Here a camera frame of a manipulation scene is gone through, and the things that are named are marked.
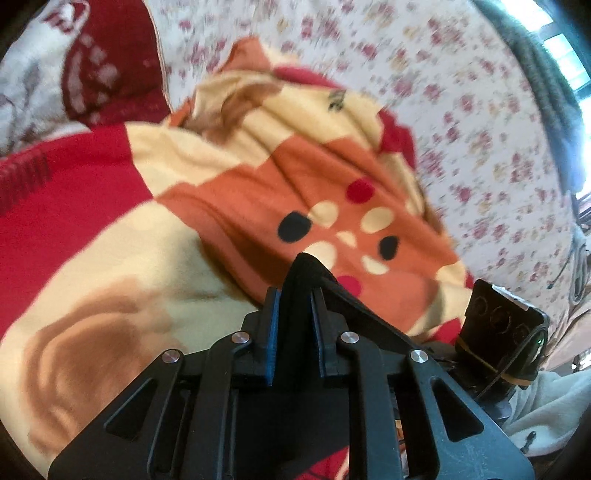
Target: white fleece fabric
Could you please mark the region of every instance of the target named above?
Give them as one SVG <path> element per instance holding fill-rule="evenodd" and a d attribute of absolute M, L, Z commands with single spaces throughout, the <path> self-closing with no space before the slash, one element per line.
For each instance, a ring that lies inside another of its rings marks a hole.
<path fill-rule="evenodd" d="M 541 371 L 526 390 L 517 388 L 510 403 L 512 414 L 503 431 L 513 443 L 522 448 L 527 436 L 535 431 L 526 455 L 556 452 L 570 440 L 591 403 L 591 370 L 565 377 Z"/>

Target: red dot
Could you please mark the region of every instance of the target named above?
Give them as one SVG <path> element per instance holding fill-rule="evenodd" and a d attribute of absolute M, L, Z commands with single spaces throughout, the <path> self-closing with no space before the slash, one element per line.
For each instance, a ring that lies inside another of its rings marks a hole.
<path fill-rule="evenodd" d="M 355 180 L 347 187 L 345 196 L 351 203 L 365 203 L 374 196 L 375 188 L 367 177 Z"/>
<path fill-rule="evenodd" d="M 341 275 L 340 277 L 337 277 L 336 281 L 339 282 L 353 297 L 359 297 L 361 295 L 361 282 L 359 282 L 357 278 L 351 277 L 350 275 Z"/>

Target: black wire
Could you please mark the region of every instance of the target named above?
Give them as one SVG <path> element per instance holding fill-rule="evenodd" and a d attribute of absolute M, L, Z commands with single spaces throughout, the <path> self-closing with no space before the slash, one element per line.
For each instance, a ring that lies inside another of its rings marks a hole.
<path fill-rule="evenodd" d="M 507 369 L 513 364 L 513 362 L 515 360 L 517 360 L 517 358 L 521 355 L 521 352 L 525 349 L 525 347 L 531 342 L 531 339 L 534 338 L 538 333 L 540 332 L 544 332 L 544 343 L 543 345 L 545 346 L 546 343 L 548 342 L 548 327 L 546 325 L 538 325 L 537 327 L 535 327 L 530 334 L 525 337 L 520 345 L 517 347 L 517 350 L 515 350 L 515 352 L 513 353 L 513 355 L 511 357 L 509 357 L 509 359 L 505 362 L 505 365 L 503 366 L 503 368 L 501 368 L 495 375 L 495 378 L 493 378 L 487 386 L 485 386 L 480 393 L 476 396 L 475 400 L 478 401 L 482 398 L 482 396 L 488 392 L 491 387 L 497 383 L 499 381 L 499 379 L 503 376 L 503 374 L 507 371 Z"/>

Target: metal screw head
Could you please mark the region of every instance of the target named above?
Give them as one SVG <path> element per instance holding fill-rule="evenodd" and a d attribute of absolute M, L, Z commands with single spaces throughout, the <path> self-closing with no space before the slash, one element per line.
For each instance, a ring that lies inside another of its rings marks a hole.
<path fill-rule="evenodd" d="M 247 343 L 251 339 L 251 336 L 248 335 L 246 332 L 236 332 L 232 335 L 232 342 L 238 343 L 239 345 L 242 343 Z"/>
<path fill-rule="evenodd" d="M 178 350 L 166 350 L 162 354 L 162 361 L 165 364 L 175 364 L 181 358 L 181 353 Z"/>
<path fill-rule="evenodd" d="M 359 335 L 355 332 L 343 332 L 340 334 L 340 339 L 345 343 L 357 343 L 359 342 Z"/>
<path fill-rule="evenodd" d="M 427 352 L 423 352 L 422 350 L 413 350 L 410 352 L 410 358 L 418 364 L 423 364 L 429 360 Z"/>

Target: cartoon blanket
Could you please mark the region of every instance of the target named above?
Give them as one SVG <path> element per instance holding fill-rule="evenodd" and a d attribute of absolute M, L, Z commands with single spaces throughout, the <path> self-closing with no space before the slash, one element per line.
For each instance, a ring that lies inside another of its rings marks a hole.
<path fill-rule="evenodd" d="M 301 251 L 390 324 L 453 340 L 472 280 L 414 162 L 389 112 L 255 38 L 163 125 L 7 159 L 0 420 L 18 447 L 46 475 L 153 358 L 237 330 Z"/>

